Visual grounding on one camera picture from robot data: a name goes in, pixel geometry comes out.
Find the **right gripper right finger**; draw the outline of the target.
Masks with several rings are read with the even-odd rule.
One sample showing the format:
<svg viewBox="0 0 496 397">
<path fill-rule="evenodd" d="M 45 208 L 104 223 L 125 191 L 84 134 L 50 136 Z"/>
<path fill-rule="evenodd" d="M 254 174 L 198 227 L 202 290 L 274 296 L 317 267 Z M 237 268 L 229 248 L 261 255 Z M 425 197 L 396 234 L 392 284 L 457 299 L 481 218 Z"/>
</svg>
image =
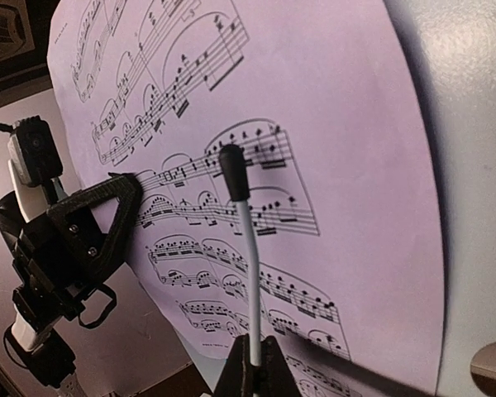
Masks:
<svg viewBox="0 0 496 397">
<path fill-rule="evenodd" d="M 260 395 L 299 397 L 300 392 L 278 340 L 273 336 L 268 336 L 261 344 L 261 353 Z"/>
</svg>

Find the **purple sheet music page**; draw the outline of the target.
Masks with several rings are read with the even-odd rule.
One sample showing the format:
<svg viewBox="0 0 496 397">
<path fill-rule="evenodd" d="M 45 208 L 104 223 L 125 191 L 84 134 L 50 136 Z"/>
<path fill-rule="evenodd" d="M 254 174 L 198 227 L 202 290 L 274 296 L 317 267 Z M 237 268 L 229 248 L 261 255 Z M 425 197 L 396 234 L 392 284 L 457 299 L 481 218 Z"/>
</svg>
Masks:
<svg viewBox="0 0 496 397">
<path fill-rule="evenodd" d="M 443 333 L 432 161 L 382 1 L 63 1 L 48 62 L 76 173 L 136 173 L 128 264 L 202 355 L 247 331 L 248 254 L 218 153 L 246 159 L 263 336 L 306 396 L 433 393 Z"/>
</svg>

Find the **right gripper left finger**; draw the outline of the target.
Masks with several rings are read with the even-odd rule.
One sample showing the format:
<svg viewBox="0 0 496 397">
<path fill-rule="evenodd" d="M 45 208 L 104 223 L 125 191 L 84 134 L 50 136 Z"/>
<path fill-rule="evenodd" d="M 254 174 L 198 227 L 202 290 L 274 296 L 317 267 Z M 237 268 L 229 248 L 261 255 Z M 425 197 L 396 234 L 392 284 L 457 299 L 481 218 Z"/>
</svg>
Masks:
<svg viewBox="0 0 496 397">
<path fill-rule="evenodd" d="M 255 368 L 250 363 L 248 335 L 235 339 L 212 393 L 214 397 L 249 397 L 255 393 Z"/>
</svg>

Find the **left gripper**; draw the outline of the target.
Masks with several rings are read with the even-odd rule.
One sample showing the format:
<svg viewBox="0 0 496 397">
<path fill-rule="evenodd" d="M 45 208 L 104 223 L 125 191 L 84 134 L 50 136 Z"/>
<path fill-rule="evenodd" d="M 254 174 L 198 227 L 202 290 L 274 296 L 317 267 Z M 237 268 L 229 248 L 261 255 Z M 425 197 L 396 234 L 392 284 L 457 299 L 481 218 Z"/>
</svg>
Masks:
<svg viewBox="0 0 496 397">
<path fill-rule="evenodd" d="M 116 307 L 106 280 L 124 261 L 143 190 L 132 173 L 113 174 L 51 206 L 19 230 L 13 267 L 21 285 L 12 300 L 32 327 L 52 327 L 77 319 L 98 327 Z M 81 319 L 95 292 L 109 298 L 99 316 Z"/>
</svg>

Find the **white music stand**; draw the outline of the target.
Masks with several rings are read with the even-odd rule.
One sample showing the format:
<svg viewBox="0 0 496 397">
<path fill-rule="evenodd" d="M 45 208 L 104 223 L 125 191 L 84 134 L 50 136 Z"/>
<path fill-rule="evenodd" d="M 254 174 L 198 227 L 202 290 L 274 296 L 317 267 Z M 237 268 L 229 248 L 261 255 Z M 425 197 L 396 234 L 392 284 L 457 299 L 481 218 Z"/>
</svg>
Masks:
<svg viewBox="0 0 496 397">
<path fill-rule="evenodd" d="M 441 226 L 443 333 L 436 390 L 478 396 L 470 362 L 496 342 L 496 1 L 382 1 L 427 136 Z"/>
</svg>

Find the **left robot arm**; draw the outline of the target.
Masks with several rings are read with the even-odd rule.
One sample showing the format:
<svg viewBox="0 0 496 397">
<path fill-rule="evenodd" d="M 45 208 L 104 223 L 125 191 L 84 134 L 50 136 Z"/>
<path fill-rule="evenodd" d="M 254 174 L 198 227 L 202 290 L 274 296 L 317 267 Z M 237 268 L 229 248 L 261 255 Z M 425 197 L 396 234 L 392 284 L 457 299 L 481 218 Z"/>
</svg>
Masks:
<svg viewBox="0 0 496 397">
<path fill-rule="evenodd" d="M 110 298 L 99 318 L 80 326 L 100 326 L 117 305 L 106 281 L 124 263 L 143 190 L 133 174 L 79 190 L 27 221 L 14 193 L 0 200 L 0 233 L 21 279 L 13 290 L 17 319 L 4 333 L 25 367 L 43 385 L 64 396 L 74 375 L 75 354 L 55 330 L 62 318 L 80 317 L 84 301 L 101 291 Z"/>
</svg>

